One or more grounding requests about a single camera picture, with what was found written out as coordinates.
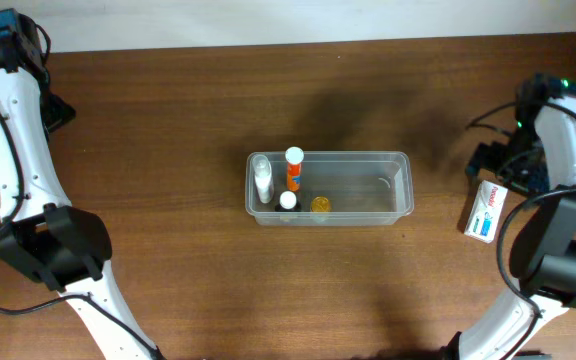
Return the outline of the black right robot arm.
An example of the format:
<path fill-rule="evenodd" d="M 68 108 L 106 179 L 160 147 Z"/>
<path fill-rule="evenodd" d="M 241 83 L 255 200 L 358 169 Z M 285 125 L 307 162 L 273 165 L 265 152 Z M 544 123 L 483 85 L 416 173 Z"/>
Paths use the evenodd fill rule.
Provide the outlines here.
<path fill-rule="evenodd" d="M 495 241 L 506 287 L 471 328 L 442 347 L 442 359 L 515 359 L 548 322 L 576 308 L 576 82 L 535 74 L 509 108 L 507 142 L 478 145 L 465 172 L 483 181 L 464 229 Z"/>

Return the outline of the white medicine box red text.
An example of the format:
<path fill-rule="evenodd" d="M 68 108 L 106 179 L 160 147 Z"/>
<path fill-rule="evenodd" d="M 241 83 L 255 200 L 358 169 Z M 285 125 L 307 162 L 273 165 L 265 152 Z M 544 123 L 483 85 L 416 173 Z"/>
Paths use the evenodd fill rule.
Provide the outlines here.
<path fill-rule="evenodd" d="M 508 189 L 482 181 L 477 189 L 464 234 L 491 243 L 496 235 Z"/>

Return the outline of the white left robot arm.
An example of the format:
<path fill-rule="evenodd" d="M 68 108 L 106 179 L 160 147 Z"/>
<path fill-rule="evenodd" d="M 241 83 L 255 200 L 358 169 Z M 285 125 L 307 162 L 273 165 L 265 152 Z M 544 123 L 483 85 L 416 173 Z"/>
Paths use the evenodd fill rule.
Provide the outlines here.
<path fill-rule="evenodd" d="M 57 294 L 27 308 L 0 306 L 0 313 L 67 303 L 105 358 L 159 359 L 116 283 L 106 226 L 73 207 L 56 174 L 49 136 L 76 112 L 50 89 L 50 49 L 30 17 L 0 10 L 0 260 Z"/>

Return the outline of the small jar gold lid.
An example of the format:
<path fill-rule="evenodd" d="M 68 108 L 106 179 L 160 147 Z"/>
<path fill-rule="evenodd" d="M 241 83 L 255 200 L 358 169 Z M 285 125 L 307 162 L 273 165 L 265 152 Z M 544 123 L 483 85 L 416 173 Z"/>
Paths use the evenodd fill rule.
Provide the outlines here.
<path fill-rule="evenodd" d="M 332 209 L 331 202 L 327 197 L 318 196 L 312 199 L 310 211 L 314 213 L 328 213 Z"/>

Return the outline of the orange vitamin tube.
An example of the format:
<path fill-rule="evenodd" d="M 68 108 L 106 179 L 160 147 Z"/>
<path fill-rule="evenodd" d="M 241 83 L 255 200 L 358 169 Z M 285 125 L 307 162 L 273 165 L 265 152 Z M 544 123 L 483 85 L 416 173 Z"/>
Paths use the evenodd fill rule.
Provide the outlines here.
<path fill-rule="evenodd" d="M 302 162 L 304 152 L 299 147 L 290 147 L 285 152 L 287 162 L 286 184 L 289 191 L 297 192 L 301 186 Z"/>

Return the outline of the dark syrup bottle white cap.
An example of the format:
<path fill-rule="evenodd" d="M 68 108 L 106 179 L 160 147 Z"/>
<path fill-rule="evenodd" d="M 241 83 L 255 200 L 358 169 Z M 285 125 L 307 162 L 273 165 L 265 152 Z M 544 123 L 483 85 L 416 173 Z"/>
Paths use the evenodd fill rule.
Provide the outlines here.
<path fill-rule="evenodd" d="M 279 203 L 275 206 L 276 212 L 300 212 L 301 205 L 297 195 L 292 191 L 284 191 L 279 197 Z"/>

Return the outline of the white plastic bottle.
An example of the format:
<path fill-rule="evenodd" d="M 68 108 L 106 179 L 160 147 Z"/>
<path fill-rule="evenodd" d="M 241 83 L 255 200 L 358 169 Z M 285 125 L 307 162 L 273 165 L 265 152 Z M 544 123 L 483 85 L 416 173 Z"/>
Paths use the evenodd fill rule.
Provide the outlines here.
<path fill-rule="evenodd" d="M 265 155 L 258 154 L 252 158 L 252 166 L 254 182 L 260 202 L 268 204 L 274 196 L 274 182 L 271 163 Z"/>

